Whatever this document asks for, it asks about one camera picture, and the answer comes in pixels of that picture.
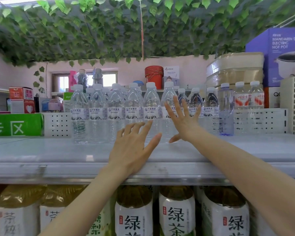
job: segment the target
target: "green sign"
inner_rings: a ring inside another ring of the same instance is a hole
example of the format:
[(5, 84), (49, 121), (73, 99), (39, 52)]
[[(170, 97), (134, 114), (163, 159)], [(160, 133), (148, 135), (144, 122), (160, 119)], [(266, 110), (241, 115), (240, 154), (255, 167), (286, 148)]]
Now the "green sign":
[(42, 136), (44, 117), (35, 114), (0, 114), (0, 136)]

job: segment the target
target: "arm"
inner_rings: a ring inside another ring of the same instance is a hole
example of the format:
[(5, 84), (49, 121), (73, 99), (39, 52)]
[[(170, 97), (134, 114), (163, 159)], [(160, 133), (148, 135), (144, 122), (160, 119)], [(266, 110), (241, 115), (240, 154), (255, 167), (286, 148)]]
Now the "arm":
[(89, 186), (59, 214), (39, 236), (85, 236), (117, 187), (131, 174), (137, 173), (158, 145), (157, 134), (144, 147), (152, 121), (139, 134), (144, 123), (129, 124), (118, 131), (108, 164)]
[(179, 134), (169, 142), (183, 139), (208, 158), (262, 214), (278, 236), (295, 236), (295, 179), (240, 148), (209, 134), (192, 118), (186, 103), (182, 114), (174, 98), (178, 117), (166, 105)]

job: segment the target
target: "electric hot pot box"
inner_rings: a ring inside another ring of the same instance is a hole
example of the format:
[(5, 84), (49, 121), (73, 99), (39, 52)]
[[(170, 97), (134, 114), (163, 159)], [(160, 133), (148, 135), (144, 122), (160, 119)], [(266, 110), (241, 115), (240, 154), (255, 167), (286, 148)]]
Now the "electric hot pot box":
[(269, 28), (246, 45), (246, 52), (263, 52), (264, 87), (279, 87), (295, 76), (295, 27)]

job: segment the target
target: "white bottle cap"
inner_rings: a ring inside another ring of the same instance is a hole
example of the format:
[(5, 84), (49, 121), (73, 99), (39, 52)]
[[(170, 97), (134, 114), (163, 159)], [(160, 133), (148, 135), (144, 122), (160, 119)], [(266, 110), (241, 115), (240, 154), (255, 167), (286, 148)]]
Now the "white bottle cap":
[(191, 92), (192, 93), (199, 93), (200, 92), (200, 88), (192, 88)]
[(102, 84), (93, 84), (93, 88), (97, 90), (101, 90), (103, 88)]
[(74, 84), (73, 87), (74, 87), (74, 90), (83, 90), (82, 84)]
[(129, 88), (137, 88), (138, 83), (129, 83)]
[(155, 82), (148, 82), (147, 83), (147, 88), (154, 88), (155, 87)]
[(164, 83), (164, 88), (172, 88), (172, 87), (174, 87), (173, 81), (167, 81)]
[(259, 85), (260, 81), (251, 81), (250, 82), (250, 86), (255, 86), (255, 85)]
[(215, 87), (208, 87), (207, 92), (215, 92)]
[(92, 92), (94, 92), (94, 88), (87, 88), (86, 89), (86, 93), (92, 93)]
[(224, 88), (224, 87), (229, 87), (229, 83), (222, 83), (221, 88)]
[(102, 91), (103, 91), (104, 93), (109, 93), (109, 92), (110, 92), (110, 88), (108, 88), (108, 87), (104, 87), (104, 88), (102, 89)]
[(245, 85), (245, 82), (243, 82), (243, 81), (242, 82), (236, 82), (235, 83), (235, 86), (236, 87), (243, 87), (244, 85)]
[(120, 84), (112, 84), (111, 87), (112, 87), (113, 89), (118, 89), (118, 90), (120, 90), (121, 85), (120, 85)]
[(178, 89), (178, 93), (185, 93), (186, 90), (185, 89)]

